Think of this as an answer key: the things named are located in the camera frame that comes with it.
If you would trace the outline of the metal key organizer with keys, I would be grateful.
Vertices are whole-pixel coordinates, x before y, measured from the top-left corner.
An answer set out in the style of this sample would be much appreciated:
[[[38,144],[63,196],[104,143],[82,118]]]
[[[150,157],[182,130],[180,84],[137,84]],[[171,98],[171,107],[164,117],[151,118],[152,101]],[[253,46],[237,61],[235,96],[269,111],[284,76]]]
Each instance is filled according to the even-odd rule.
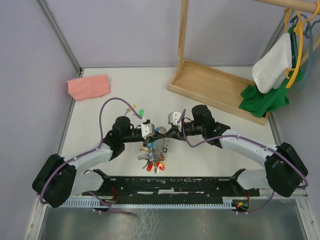
[[[141,146],[139,151],[141,155],[137,157],[138,160],[144,160],[146,163],[142,167],[147,172],[154,171],[155,174],[158,174],[161,171],[165,170],[165,154],[168,151],[169,139],[165,139],[165,145],[162,149],[160,148],[149,148],[147,146]]]

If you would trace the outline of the key with green tag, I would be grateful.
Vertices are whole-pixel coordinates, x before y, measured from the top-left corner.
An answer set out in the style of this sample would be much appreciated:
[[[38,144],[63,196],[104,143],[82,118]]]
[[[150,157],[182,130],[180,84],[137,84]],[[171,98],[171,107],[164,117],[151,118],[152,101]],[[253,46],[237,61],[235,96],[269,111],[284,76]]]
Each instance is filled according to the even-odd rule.
[[[144,116],[144,110],[143,110],[143,109],[140,109],[140,110],[139,110],[139,116],[140,116],[140,117],[143,117],[143,116]]]

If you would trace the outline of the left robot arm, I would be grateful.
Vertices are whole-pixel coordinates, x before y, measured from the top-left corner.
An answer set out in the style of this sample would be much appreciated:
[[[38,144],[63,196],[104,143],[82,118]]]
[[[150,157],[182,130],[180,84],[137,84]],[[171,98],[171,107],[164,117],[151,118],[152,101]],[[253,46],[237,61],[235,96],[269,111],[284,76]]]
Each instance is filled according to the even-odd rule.
[[[135,128],[128,117],[120,116],[95,148],[69,157],[56,153],[49,156],[35,177],[32,189],[40,195],[43,204],[53,208],[61,206],[71,195],[87,191],[106,195],[111,189],[107,176],[99,170],[85,176],[86,170],[117,158],[126,143],[148,144],[164,138],[165,132],[156,130],[149,121]]]

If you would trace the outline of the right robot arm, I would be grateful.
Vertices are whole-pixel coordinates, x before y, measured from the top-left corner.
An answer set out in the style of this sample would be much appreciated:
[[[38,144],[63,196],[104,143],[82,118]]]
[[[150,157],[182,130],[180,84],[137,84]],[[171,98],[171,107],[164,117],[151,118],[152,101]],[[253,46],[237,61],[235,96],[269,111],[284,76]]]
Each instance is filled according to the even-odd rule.
[[[292,145],[267,144],[241,135],[230,126],[215,121],[206,105],[191,110],[193,119],[185,121],[185,112],[171,112],[168,138],[188,141],[189,136],[202,136],[201,144],[207,143],[220,149],[238,153],[259,164],[256,170],[243,169],[229,183],[231,193],[242,195],[251,189],[270,189],[282,197],[290,197],[296,189],[304,189],[308,170]]]

